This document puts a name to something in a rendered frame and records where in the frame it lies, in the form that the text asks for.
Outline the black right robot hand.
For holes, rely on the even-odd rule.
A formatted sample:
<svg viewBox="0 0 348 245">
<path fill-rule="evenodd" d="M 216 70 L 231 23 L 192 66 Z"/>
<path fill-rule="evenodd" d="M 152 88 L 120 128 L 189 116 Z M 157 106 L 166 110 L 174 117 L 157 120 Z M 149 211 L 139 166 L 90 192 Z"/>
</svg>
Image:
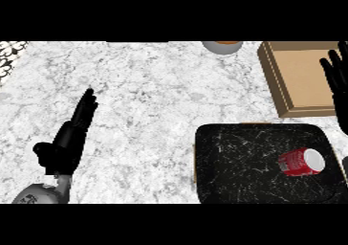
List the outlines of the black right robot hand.
<svg viewBox="0 0 348 245">
<path fill-rule="evenodd" d="M 328 51 L 330 58 L 321 58 L 338 127 L 348 135 L 348 41 L 337 42 L 338 52 Z"/>
</svg>

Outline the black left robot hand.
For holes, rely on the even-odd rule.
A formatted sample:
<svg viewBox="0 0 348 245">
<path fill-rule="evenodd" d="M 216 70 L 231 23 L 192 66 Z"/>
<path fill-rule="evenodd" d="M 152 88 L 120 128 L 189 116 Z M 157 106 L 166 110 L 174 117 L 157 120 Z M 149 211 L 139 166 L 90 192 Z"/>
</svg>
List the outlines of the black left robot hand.
<svg viewBox="0 0 348 245">
<path fill-rule="evenodd" d="M 77 169 L 84 138 L 98 108 L 93 89 L 87 88 L 75 107 L 72 118 L 64 122 L 50 143 L 38 142 L 33 152 L 46 175 L 71 175 Z"/>
</svg>

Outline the cardboard box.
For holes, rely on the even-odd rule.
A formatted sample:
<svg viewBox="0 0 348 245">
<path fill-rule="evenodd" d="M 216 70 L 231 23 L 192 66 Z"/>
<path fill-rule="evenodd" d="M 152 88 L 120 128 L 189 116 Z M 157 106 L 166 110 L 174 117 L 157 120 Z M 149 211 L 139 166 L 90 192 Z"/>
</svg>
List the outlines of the cardboard box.
<svg viewBox="0 0 348 245">
<path fill-rule="evenodd" d="M 279 118 L 334 115 L 331 89 L 319 59 L 335 41 L 265 41 L 257 49 Z"/>
</svg>

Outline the red can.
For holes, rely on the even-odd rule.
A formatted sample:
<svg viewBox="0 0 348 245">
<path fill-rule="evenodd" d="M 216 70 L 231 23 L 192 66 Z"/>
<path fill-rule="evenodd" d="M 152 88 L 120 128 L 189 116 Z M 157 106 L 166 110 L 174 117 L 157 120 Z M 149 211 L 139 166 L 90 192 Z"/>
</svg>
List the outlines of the red can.
<svg viewBox="0 0 348 245">
<path fill-rule="evenodd" d="M 325 168 L 325 160 L 313 148 L 302 147 L 278 156 L 278 166 L 287 176 L 315 175 Z"/>
</svg>

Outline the black marble tray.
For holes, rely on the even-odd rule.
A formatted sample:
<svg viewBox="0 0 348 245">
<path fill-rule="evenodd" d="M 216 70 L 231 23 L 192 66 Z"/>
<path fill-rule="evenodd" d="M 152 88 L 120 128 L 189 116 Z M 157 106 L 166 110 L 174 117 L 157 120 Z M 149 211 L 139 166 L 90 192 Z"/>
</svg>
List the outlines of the black marble tray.
<svg viewBox="0 0 348 245">
<path fill-rule="evenodd" d="M 281 154 L 319 151 L 325 169 L 288 176 Z M 306 123 L 211 123 L 195 132 L 197 193 L 204 204 L 348 204 L 348 184 L 321 128 Z"/>
</svg>

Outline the black and white patterned tile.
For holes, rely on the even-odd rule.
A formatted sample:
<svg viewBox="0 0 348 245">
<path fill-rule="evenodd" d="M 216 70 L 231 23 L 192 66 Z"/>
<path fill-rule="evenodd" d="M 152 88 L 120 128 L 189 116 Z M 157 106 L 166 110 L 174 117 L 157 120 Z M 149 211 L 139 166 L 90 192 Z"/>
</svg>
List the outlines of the black and white patterned tile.
<svg viewBox="0 0 348 245">
<path fill-rule="evenodd" d="M 27 49 L 27 41 L 0 41 L 0 90 Z"/>
</svg>

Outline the grey bowl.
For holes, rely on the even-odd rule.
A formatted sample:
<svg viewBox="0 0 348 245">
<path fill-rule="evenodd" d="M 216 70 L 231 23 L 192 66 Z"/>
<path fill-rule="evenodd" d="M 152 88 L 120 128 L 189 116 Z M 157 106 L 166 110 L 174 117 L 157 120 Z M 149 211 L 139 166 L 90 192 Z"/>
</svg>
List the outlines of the grey bowl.
<svg viewBox="0 0 348 245">
<path fill-rule="evenodd" d="M 229 43 L 219 43 L 216 41 L 204 41 L 202 45 L 205 49 L 217 55 L 231 55 L 241 48 L 242 42 L 235 41 Z"/>
</svg>

